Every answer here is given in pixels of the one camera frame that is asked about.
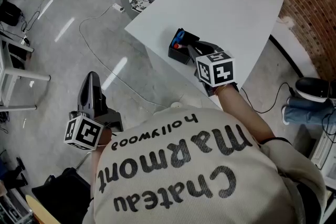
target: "table leg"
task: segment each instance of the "table leg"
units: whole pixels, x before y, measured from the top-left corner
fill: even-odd
[[[22,110],[36,110],[35,105],[12,105],[12,106],[0,106],[0,112],[5,111],[22,111]]]
[[[16,46],[16,47],[19,47],[19,48],[21,48],[21,49],[24,49],[24,50],[26,50],[26,51],[29,51],[29,52],[33,52],[33,51],[34,51],[33,48],[30,48],[30,47],[28,47],[28,46],[21,45],[20,43],[18,43],[18,42],[16,42],[16,41],[13,41],[13,40],[11,40],[11,39],[9,39],[9,38],[1,37],[1,40],[2,40],[2,41],[5,41],[5,42],[7,42],[7,43],[9,43],[9,44],[12,44],[12,45],[14,45],[14,46]]]
[[[37,74],[28,70],[22,70],[22,69],[17,69],[17,68],[6,68],[5,69],[6,74],[14,75],[14,76],[19,76],[19,77],[26,77],[26,78],[31,78],[31,79],[39,79],[39,80],[46,80],[49,81],[51,79],[50,75],[41,75]]]

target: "white table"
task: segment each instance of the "white table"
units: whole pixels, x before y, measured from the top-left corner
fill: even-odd
[[[177,29],[183,28],[200,40],[228,50],[236,58],[236,82],[240,88],[268,40],[282,3],[283,0],[155,0],[125,29],[145,45],[153,68],[162,76],[171,77],[171,82],[192,84],[205,94],[194,77],[191,61],[184,65],[168,57]],[[219,106],[218,98],[210,99]]]
[[[35,110],[37,107],[35,105],[12,105],[9,106],[9,101],[11,99],[13,89],[16,80],[19,77],[26,77],[38,80],[50,80],[50,75],[38,74],[28,70],[22,70],[14,68],[12,60],[9,54],[8,44],[12,44],[18,48],[24,49],[29,52],[33,52],[34,49],[21,45],[14,40],[0,36],[0,101],[2,101],[3,106],[0,107],[0,112],[3,111],[20,111],[20,110]]]

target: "cable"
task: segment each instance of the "cable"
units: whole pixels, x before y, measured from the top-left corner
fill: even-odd
[[[41,1],[40,5],[37,7],[37,11],[34,12],[34,14],[32,15],[32,17],[30,18],[30,20],[29,20],[28,22],[26,21],[26,18],[25,18],[25,16],[24,16],[24,14],[21,12],[21,16],[22,16],[22,19],[21,19],[21,22],[22,22],[22,25],[21,25],[21,31],[22,31],[22,32],[27,33],[27,32],[29,32],[29,31],[32,29],[32,27],[33,27],[35,21],[37,20],[38,16],[39,16],[40,13],[41,13],[41,7],[42,7],[42,3],[43,3],[43,2],[44,2],[44,0]],[[32,25],[29,27],[29,24],[30,24],[31,20],[33,20],[33,18],[34,18],[34,16],[35,16],[36,14],[37,14],[36,18],[34,19]]]
[[[2,123],[9,121],[9,113],[8,112],[0,112],[0,130],[4,133],[8,134],[8,130],[1,126]]]
[[[19,37],[19,38],[21,38],[21,39],[24,39],[23,37],[18,36],[17,34],[13,34],[13,33],[9,32],[9,31],[6,31],[6,30],[4,29],[4,26],[2,25],[1,22],[0,22],[0,26],[2,27],[2,29],[0,29],[0,31],[2,31],[2,32],[6,32],[6,33],[9,33],[9,34],[11,34],[11,35],[13,35],[13,36],[17,36],[17,37]]]
[[[279,87],[279,90],[278,90],[278,92],[277,92],[277,96],[275,97],[275,100],[274,100],[274,104],[271,106],[270,109],[268,109],[268,110],[266,110],[266,111],[264,111],[264,112],[259,112],[259,111],[255,110],[254,107],[253,107],[253,105],[251,104],[251,102],[250,102],[248,96],[247,96],[246,91],[245,91],[243,88],[241,88],[241,89],[242,89],[243,92],[245,93],[246,98],[247,98],[247,101],[249,102],[251,108],[252,108],[255,112],[259,113],[259,114],[264,114],[264,113],[270,111],[270,110],[275,106],[275,103],[277,102],[277,98],[278,98],[278,94],[279,94],[279,92],[280,92],[280,89],[281,89],[281,87],[282,87],[284,84],[286,84],[286,85],[288,86],[289,91],[290,91],[290,94],[291,94],[292,96],[295,96],[295,92],[294,92],[293,88],[292,88],[287,82],[284,82],[284,83],[281,84],[280,87]]]
[[[158,106],[161,106],[163,108],[167,108],[166,106],[164,105],[161,105],[161,104],[157,104],[157,103],[154,103],[154,102],[151,102],[149,100],[147,100],[146,98],[142,97],[140,94],[138,94],[133,88],[131,88],[126,82],[124,82],[121,78],[119,78],[115,73],[113,73],[106,65],[103,64],[103,62],[98,58],[98,56],[92,51],[92,49],[90,48],[88,42],[86,41],[85,37],[83,36],[82,32],[80,31],[80,26],[82,25],[82,23],[84,23],[85,21],[87,20],[90,20],[90,19],[98,19],[100,18],[101,16],[103,16],[109,9],[110,7],[112,7],[113,5],[110,5],[101,15],[99,15],[98,17],[91,17],[91,18],[86,18],[84,19],[80,24],[79,24],[79,27],[78,27],[78,30],[79,30],[79,33],[80,35],[82,36],[82,38],[84,39],[85,41],[85,44],[86,46],[88,47],[88,49],[90,50],[90,52],[92,52],[92,54],[97,58],[97,60],[107,69],[109,70],[112,74],[114,74],[123,84],[125,84],[129,89],[131,89],[134,93],[136,93],[141,99],[143,99],[144,101],[148,102],[149,104],[154,104],[154,105],[158,105]]]
[[[323,129],[323,131],[325,132],[325,134],[326,134],[327,136],[333,136],[333,135],[336,135],[336,132],[334,132],[333,134],[328,133],[329,120],[330,120],[330,117],[333,115],[333,113],[335,113],[335,111],[336,111],[336,109],[334,108],[333,112],[332,112],[332,113],[329,113],[329,114],[326,114],[326,115],[323,117],[322,121],[321,121],[322,129]],[[327,128],[324,129],[323,121],[324,121],[324,119],[325,119],[326,117],[328,117],[328,122],[327,122]]]

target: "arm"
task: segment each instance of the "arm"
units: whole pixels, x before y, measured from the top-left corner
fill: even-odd
[[[268,124],[255,112],[232,85],[218,90],[218,98],[224,112],[239,120],[260,143],[275,137]]]
[[[100,136],[98,145],[107,145],[111,141],[111,135],[111,129],[104,129]],[[93,198],[94,194],[99,159],[105,147],[106,146],[98,146],[91,154],[91,198]]]

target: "person's leg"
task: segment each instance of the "person's leg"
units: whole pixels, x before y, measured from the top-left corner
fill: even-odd
[[[305,109],[292,108],[286,106],[283,108],[283,121],[284,123],[297,123],[297,124],[314,124],[322,125],[322,119],[325,115],[332,113],[333,108],[325,108],[320,111],[309,111]],[[336,123],[336,113],[329,119],[329,124]]]
[[[22,172],[22,168],[20,166],[17,166],[14,170],[8,171],[5,174],[4,180],[7,180],[7,181],[15,180],[21,172]]]
[[[332,107],[330,100],[326,100],[324,103],[319,103],[299,97],[290,97],[287,103],[291,108],[305,109],[309,111],[320,111]]]
[[[26,186],[27,184],[25,180],[16,179],[16,180],[9,181],[9,182],[4,181],[4,185],[5,185],[5,188],[8,190],[12,188],[21,188],[21,187]]]

